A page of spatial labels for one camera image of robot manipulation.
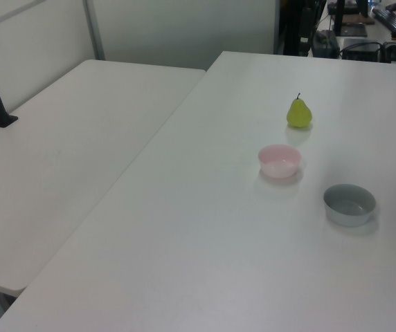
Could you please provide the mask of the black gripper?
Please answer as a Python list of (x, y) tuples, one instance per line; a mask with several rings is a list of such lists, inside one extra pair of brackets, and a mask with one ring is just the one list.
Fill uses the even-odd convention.
[(299, 37), (300, 37), (300, 55), (305, 55), (305, 47), (306, 53), (309, 55), (311, 47), (312, 47), (312, 39), (308, 38), (307, 45), (305, 41), (305, 37), (309, 37), (312, 29), (312, 9), (310, 7), (304, 7), (300, 14), (300, 25), (299, 25)]

